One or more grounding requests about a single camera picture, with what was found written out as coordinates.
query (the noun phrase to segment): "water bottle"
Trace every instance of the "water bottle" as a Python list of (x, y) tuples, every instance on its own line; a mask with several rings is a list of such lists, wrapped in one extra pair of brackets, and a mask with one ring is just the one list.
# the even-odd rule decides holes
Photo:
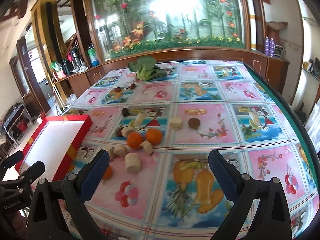
[(275, 48), (276, 48), (276, 44), (275, 44), (273, 38), (271, 38), (270, 45), (269, 45), (269, 56), (270, 57), (273, 57), (273, 55), (275, 54)]
[(89, 55), (89, 58), (91, 60), (91, 64), (92, 66), (97, 66), (99, 65), (99, 60), (98, 60), (98, 57), (97, 57), (97, 52), (96, 50), (94, 49), (94, 45), (91, 43), (89, 44), (88, 46), (88, 55)]
[(268, 37), (264, 39), (264, 54), (269, 55), (270, 40)]

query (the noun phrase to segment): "ceiling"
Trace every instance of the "ceiling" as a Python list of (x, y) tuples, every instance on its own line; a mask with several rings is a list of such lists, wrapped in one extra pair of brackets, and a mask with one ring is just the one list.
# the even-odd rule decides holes
[[(10, 58), (15, 56), (15, 46), (16, 42), (20, 37), (24, 36), (26, 33), (26, 27), (31, 22), (31, 8), (37, 0), (28, 0), (27, 13), (22, 19), (17, 19), (13, 17), (7, 21), (0, 23), (0, 64), (8, 63)], [(59, 5), (63, 4), (67, 0), (61, 0)], [(62, 21), (61, 28), (67, 28), (72, 19), (72, 12), (69, 6), (58, 7), (59, 19)], [(29, 34), (27, 38), (31, 39), (32, 34)]]

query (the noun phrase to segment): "wooden cabinet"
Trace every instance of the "wooden cabinet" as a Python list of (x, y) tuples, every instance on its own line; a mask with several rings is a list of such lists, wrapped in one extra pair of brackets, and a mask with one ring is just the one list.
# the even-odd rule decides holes
[(268, 58), (265, 80), (280, 94), (282, 94), (285, 79), (287, 78), (288, 66), (288, 61), (279, 60), (276, 58)]
[(91, 86), (93, 86), (95, 83), (97, 83), (101, 78), (103, 78), (106, 75), (106, 72), (104, 71), (103, 66), (98, 66), (98, 67), (89, 69), (86, 72), (86, 75), (89, 79)]

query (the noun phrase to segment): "orange flower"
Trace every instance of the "orange flower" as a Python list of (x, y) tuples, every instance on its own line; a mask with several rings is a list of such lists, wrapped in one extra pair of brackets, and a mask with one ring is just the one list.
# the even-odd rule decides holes
[(124, 46), (126, 46), (126, 47), (130, 46), (132, 43), (131, 37), (126, 36), (122, 42), (123, 42)]

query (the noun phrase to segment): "table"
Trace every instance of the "table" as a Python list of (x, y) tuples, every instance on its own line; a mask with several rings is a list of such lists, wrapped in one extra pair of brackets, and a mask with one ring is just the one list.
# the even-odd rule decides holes
[(28, 112), (28, 110), (26, 109), (26, 107), (24, 105), (19, 105), (16, 109), (14, 109), (12, 111), (12, 113), (7, 117), (7, 119), (4, 121), (3, 127), (5, 132), (8, 134), (8, 136), (10, 137), (10, 139), (17, 145), (19, 146), (19, 143), (17, 142), (17, 140), (10, 134), (10, 130), (11, 128), (15, 125), (15, 123), (17, 122), (17, 120), (19, 120), (19, 118), (24, 115), (27, 119), (30, 120), (31, 123), (32, 122), (32, 118)]
[[(85, 203), (101, 230), (110, 239), (210, 239), (233, 205), (207, 165), (208, 153), (218, 149), (241, 173), (280, 179), (292, 237), (301, 234), (319, 209), (320, 165), (283, 98), (241, 62), (158, 66), (168, 76), (150, 82), (136, 81), (129, 69), (111, 71), (66, 112), (89, 114), (93, 122), (70, 173), (77, 173), (105, 145), (126, 146), (125, 138), (116, 134), (120, 127), (132, 126), (142, 135), (158, 128), (164, 135), (151, 156), (129, 149), (141, 159), (137, 174), (125, 171), (123, 157), (111, 160), (112, 177), (102, 180)], [(134, 90), (128, 88), (131, 83), (136, 84)], [(122, 91), (115, 92), (116, 87)], [(129, 109), (128, 117), (122, 116), (123, 107)], [(141, 112), (147, 117), (135, 126)], [(179, 131), (168, 125), (176, 116), (184, 121)], [(198, 130), (188, 127), (191, 117), (201, 121)], [(257, 206), (255, 201), (239, 236), (247, 233)], [(66, 220), (78, 236), (68, 214)]]

